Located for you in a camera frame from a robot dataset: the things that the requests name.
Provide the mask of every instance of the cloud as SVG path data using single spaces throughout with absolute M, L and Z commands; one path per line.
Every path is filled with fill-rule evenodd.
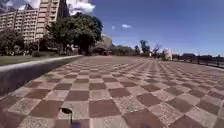
M 13 6 L 13 2 L 10 0 L 6 3 L 6 7 L 11 7 L 11 6 Z
M 25 1 L 34 8 L 38 8 L 40 4 L 40 0 Z M 77 0 L 66 0 L 66 3 L 68 5 L 70 15 L 75 15 L 77 12 L 91 13 L 96 7 L 95 5 L 88 3 L 88 0 L 82 0 L 82 2 L 77 2 Z
M 112 29 L 112 30 L 115 30 L 115 29 L 116 29 L 116 27 L 115 27 L 115 26 L 112 26 L 112 27 L 111 27 L 111 29 Z
M 77 2 L 77 0 L 67 0 L 70 15 L 75 15 L 77 12 L 91 13 L 95 9 L 95 5 L 88 3 L 88 0 Z
M 25 0 L 33 8 L 39 8 L 40 0 Z
M 132 28 L 132 26 L 128 24 L 122 24 L 122 28 Z

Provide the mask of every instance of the small black object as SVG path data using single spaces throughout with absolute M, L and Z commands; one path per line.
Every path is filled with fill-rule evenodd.
M 70 109 L 68 109 L 68 108 L 60 108 L 61 109 L 61 111 L 63 112 L 63 113 L 65 113 L 65 114 L 70 114 L 70 113 L 72 113 L 72 110 L 70 110 Z
M 63 113 L 70 114 L 70 123 L 72 125 L 72 110 L 68 108 L 59 108 Z

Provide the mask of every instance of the railing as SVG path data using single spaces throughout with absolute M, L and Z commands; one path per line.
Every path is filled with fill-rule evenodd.
M 224 59 L 222 57 L 213 57 L 212 59 L 206 60 L 202 59 L 202 57 L 200 56 L 192 56 L 192 57 L 173 56 L 173 61 L 224 68 Z

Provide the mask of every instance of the apartment building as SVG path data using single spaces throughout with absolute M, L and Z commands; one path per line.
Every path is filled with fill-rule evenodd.
M 46 25 L 68 16 L 66 0 L 41 0 L 38 9 L 29 4 L 23 10 L 0 14 L 0 31 L 10 28 L 22 33 L 25 43 L 34 42 L 47 33 Z

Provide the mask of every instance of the grass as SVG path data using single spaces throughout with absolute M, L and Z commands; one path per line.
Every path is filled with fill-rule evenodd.
M 0 66 L 9 64 L 18 64 L 23 62 L 35 61 L 52 58 L 49 56 L 45 57 L 32 57 L 32 56 L 0 56 Z

